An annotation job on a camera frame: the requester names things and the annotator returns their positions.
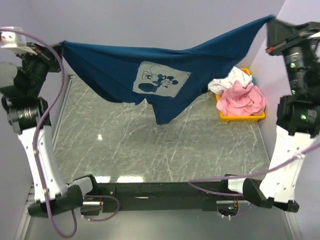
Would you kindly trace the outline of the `pink t shirt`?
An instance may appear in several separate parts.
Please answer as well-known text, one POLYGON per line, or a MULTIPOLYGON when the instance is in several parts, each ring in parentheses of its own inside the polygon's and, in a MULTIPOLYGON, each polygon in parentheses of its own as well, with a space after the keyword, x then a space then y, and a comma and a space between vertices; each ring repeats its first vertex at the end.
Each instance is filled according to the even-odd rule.
POLYGON ((259 116, 266 107, 261 90, 250 82, 243 86, 238 80, 226 89, 216 103, 216 108, 227 117, 259 116))

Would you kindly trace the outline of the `white t shirt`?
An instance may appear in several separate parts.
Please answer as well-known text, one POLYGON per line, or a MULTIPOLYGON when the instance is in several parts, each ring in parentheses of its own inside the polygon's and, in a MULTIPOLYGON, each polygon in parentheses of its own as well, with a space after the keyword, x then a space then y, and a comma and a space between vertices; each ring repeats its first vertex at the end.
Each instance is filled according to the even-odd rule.
POLYGON ((234 66, 226 78, 213 79, 208 84, 208 90, 216 95, 221 95, 225 90, 230 89, 238 81, 243 87, 254 83, 253 76, 247 68, 234 66))

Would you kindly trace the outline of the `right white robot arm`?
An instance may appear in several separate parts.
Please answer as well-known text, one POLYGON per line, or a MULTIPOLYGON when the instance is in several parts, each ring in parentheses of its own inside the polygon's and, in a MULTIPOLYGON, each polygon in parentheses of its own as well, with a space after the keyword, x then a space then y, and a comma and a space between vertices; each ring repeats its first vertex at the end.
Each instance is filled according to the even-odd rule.
POLYGON ((262 180, 227 175, 219 187, 222 198, 237 193, 255 206, 296 213, 295 187, 308 148, 320 133, 320 24, 294 25, 273 19, 267 23, 267 48, 282 56, 291 93, 277 107, 276 140, 269 172, 262 180))

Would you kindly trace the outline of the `dark blue t shirt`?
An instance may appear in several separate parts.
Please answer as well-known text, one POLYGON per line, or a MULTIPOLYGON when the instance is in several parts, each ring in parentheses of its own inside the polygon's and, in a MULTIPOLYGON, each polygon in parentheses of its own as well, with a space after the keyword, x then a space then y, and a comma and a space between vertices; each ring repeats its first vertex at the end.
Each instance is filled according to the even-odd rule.
POLYGON ((259 18, 197 46, 182 49, 110 46, 63 41, 63 57, 101 98, 113 103, 147 101, 156 123, 168 124, 223 79, 248 53, 273 15, 259 18))

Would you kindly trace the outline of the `black base beam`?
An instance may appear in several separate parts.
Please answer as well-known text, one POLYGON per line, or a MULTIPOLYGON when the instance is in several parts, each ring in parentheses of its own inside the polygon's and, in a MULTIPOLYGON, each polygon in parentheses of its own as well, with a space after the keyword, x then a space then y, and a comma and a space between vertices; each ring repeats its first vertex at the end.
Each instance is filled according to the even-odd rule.
POLYGON ((244 198, 227 190, 220 181, 98 183, 85 195, 89 203, 98 202, 103 213, 117 211, 202 210, 216 211, 217 203, 244 198))

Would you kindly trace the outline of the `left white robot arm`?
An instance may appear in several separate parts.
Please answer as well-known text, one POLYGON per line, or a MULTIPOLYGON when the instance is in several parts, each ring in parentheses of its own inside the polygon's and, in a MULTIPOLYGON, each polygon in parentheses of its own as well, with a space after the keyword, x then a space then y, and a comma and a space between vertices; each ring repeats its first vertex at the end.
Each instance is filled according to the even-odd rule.
POLYGON ((36 43, 4 43, 22 60, 21 66, 11 62, 0 64, 1 104, 8 123, 17 134, 27 155, 34 185, 34 203, 28 206, 29 215, 48 217, 74 210, 88 201, 96 200, 100 188, 93 184, 93 176, 84 176, 67 184, 63 181, 52 144, 52 125, 49 106, 39 96, 48 73, 63 73, 62 47, 52 49, 36 43))

